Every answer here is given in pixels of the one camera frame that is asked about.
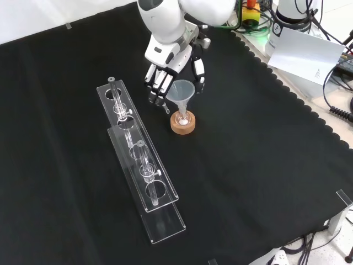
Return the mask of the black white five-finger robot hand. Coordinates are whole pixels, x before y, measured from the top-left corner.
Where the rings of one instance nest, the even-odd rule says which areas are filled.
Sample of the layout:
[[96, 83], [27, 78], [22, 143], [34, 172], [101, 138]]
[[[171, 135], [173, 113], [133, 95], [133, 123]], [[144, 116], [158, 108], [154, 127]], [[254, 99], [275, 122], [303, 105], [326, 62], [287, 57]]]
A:
[[177, 75], [191, 62], [196, 93], [202, 93], [205, 85], [205, 67], [201, 56], [208, 49], [209, 38], [196, 38], [185, 49], [177, 43], [163, 45], [151, 37], [145, 58], [151, 63], [146, 76], [145, 86], [150, 88], [148, 100], [162, 107]]

